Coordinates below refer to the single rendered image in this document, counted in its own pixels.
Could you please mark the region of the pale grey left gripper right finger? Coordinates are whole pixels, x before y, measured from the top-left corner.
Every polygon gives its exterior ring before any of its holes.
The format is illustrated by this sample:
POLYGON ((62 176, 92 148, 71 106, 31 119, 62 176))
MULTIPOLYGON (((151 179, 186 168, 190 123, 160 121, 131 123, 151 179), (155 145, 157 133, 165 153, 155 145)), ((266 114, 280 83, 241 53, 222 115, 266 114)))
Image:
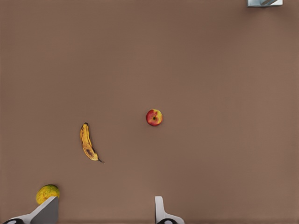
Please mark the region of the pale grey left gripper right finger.
POLYGON ((155 196, 155 222, 156 224, 185 224, 182 218, 168 214, 164 210, 164 201, 161 196, 155 196))

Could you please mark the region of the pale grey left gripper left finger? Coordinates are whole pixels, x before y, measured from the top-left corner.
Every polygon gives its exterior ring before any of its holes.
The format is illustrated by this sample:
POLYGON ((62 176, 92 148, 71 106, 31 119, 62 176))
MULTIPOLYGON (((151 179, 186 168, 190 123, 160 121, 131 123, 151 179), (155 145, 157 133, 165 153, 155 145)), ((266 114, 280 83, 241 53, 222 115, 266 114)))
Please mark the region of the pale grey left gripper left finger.
POLYGON ((3 224, 57 224, 58 205, 58 197, 50 196, 31 213, 13 217, 3 224))

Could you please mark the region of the red yellow apple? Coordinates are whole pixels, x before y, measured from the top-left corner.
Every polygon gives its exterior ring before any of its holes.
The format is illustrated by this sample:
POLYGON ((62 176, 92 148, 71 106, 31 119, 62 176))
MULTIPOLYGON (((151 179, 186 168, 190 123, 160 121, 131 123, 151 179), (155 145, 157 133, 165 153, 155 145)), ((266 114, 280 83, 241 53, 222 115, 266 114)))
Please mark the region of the red yellow apple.
POLYGON ((160 125, 163 118, 163 114, 157 109, 150 109, 146 114, 146 121, 151 126, 160 125))

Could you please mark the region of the yellow green round fruit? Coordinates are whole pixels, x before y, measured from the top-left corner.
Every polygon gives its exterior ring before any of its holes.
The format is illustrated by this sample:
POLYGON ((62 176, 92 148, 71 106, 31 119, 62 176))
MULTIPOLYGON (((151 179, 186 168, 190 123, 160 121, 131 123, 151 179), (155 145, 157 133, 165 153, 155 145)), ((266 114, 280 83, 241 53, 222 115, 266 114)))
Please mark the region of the yellow green round fruit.
POLYGON ((41 205, 49 197, 57 196, 60 197, 60 190, 58 186, 54 184, 47 184, 41 187, 36 194, 36 202, 41 205))

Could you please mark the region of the yellow spotted banana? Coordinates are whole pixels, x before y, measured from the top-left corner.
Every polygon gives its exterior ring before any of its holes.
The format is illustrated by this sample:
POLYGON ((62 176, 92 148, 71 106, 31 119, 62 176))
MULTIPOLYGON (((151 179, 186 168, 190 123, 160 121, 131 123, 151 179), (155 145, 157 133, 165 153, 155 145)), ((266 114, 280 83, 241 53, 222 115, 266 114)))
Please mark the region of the yellow spotted banana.
POLYGON ((85 155, 92 161, 99 161, 104 164, 105 162, 99 158, 98 154, 96 153, 95 149, 93 148, 91 138, 90 138, 89 125, 87 122, 85 122, 82 125, 82 127, 80 129, 79 137, 80 137, 82 149, 83 149, 85 155))

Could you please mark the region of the silver frame post foot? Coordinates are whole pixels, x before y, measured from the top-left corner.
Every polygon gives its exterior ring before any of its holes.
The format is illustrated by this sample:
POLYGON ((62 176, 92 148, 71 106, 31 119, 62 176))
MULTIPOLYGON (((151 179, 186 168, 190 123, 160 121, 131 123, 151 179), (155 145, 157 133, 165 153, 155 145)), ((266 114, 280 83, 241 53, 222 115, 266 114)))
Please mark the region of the silver frame post foot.
POLYGON ((277 7, 282 5, 283 0, 247 0, 247 7, 277 7))

